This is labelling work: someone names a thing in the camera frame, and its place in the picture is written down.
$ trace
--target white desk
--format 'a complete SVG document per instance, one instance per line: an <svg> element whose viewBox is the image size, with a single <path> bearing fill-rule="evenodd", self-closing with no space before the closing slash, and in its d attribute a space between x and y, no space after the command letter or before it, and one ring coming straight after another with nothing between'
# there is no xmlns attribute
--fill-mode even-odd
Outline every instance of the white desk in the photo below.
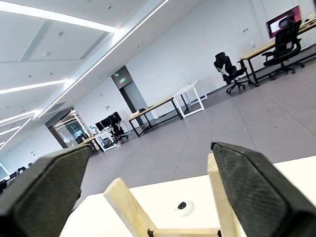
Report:
<svg viewBox="0 0 316 237"><path fill-rule="evenodd" d="M192 115L192 114L195 114L195 113L197 113L197 112L199 112L199 111L204 110L204 106L203 106L203 104L202 104L202 100L200 99L200 97L199 97L199 95L198 95L198 92L197 92L197 89L196 89L196 85L197 85L198 82L199 82L199 80L196 80L196 81L194 81L194 82L192 82L192 83L190 83L190 84L185 85L184 87L182 87L180 90L178 90L178 91L173 95L174 101L175 101L177 107L179 108L179 111L180 111L180 113L181 113L181 115L182 115L183 118L185 118L185 117L187 117L187 116L190 116L190 115ZM196 97L197 97L197 102L194 102L194 103L191 103L191 102L190 102L190 100L189 100L189 98L188 98L188 96L187 96L187 92L188 92L189 90L193 90L193 91L194 91L194 93L195 93L195 95L196 95ZM194 111L192 111L192 112L190 112L190 113L188 113L188 114L184 114L183 110L181 109L181 106L179 105L178 99L177 99L177 98L179 98L179 97L182 97L182 99L184 100L183 94L186 96L186 98L187 98L188 103L189 103L190 106L191 106L192 104L199 103L200 106L201 106L201 108L199 108L199 109L197 109L197 110L194 110Z"/></svg>
<svg viewBox="0 0 316 237"><path fill-rule="evenodd" d="M103 143L103 138L101 137L102 135L106 135L109 138L109 140L113 143L113 145L108 147L108 148L104 148L104 146L102 145L102 143ZM99 144L99 146L101 147L101 149L104 152L117 146L114 143L114 140L113 140L112 136L109 134L109 132L107 130L103 131L102 133L99 133L99 134L95 135L95 140L96 140L96 142Z"/></svg>
<svg viewBox="0 0 316 237"><path fill-rule="evenodd" d="M316 156L275 166L316 205ZM208 175L130 190L157 228L220 228ZM195 203L195 209L190 215L180 217L174 210L188 199ZM70 215L60 236L132 237L102 194L87 197Z"/></svg>

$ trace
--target wooden block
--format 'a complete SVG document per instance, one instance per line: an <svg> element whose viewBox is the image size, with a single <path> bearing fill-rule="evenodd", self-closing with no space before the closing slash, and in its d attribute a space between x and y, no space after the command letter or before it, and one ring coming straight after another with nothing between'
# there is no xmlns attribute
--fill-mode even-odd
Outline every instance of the wooden block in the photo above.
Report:
<svg viewBox="0 0 316 237"><path fill-rule="evenodd" d="M213 153L208 155L207 172L210 177L214 200L223 237L240 237L240 223L229 204Z"/></svg>
<svg viewBox="0 0 316 237"><path fill-rule="evenodd" d="M103 196L134 237L148 237L148 229L156 230L156 226L121 178L115 179Z"/></svg>
<svg viewBox="0 0 316 237"><path fill-rule="evenodd" d="M158 229L154 237L218 237L218 229Z"/></svg>

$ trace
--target ceiling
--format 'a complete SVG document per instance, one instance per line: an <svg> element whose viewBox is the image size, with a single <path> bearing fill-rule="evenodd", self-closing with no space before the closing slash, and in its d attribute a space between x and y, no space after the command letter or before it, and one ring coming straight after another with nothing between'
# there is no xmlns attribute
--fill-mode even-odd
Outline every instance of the ceiling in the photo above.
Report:
<svg viewBox="0 0 316 237"><path fill-rule="evenodd" d="M7 0L36 8L122 27L146 2L162 0ZM99 66L70 90L58 103L57 111L28 123L0 151L12 150L58 111L73 106L103 80L110 77L166 30L189 14L204 0L170 0L116 48ZM47 81L73 78L113 34L30 16L0 12L0 90ZM54 98L62 84L0 94L0 120L39 109ZM2 126L0 132L26 119ZM14 132L0 136L0 143Z"/></svg>

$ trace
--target white wall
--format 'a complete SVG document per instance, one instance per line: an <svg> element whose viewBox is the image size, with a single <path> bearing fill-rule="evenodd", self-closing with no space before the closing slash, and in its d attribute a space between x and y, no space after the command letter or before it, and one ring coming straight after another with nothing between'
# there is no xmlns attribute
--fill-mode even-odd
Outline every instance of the white wall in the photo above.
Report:
<svg viewBox="0 0 316 237"><path fill-rule="evenodd" d="M112 78L106 79L92 92L77 102L74 108L88 127L95 126L97 122L105 119L114 112L118 112L128 125L128 129L131 130L128 119L132 112Z"/></svg>
<svg viewBox="0 0 316 237"><path fill-rule="evenodd" d="M200 94L212 92L225 85L213 66L214 56L224 51L236 65L253 50L251 41L257 48L270 41L268 20L298 4L303 19L314 11L312 0L207 0L126 66L148 105L197 79L202 83ZM304 35L305 45L316 42L311 34ZM254 69L262 68L264 60L254 58ZM172 105L166 104L155 112L163 115L171 110Z"/></svg>
<svg viewBox="0 0 316 237"><path fill-rule="evenodd" d="M63 149L45 125L31 134L23 143L1 157L1 163L13 173L18 168L35 162L38 158Z"/></svg>

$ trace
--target air vent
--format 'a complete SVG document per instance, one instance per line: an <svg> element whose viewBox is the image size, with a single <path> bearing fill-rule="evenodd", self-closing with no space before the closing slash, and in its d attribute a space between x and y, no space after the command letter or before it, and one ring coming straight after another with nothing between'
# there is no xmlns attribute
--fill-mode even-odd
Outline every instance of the air vent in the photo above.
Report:
<svg viewBox="0 0 316 237"><path fill-rule="evenodd" d="M65 104L65 102L62 102L62 103L59 103L59 104L54 105L53 107L51 107L51 109L48 111L48 113L58 110L58 109L59 109L60 107L62 107L64 104Z"/></svg>

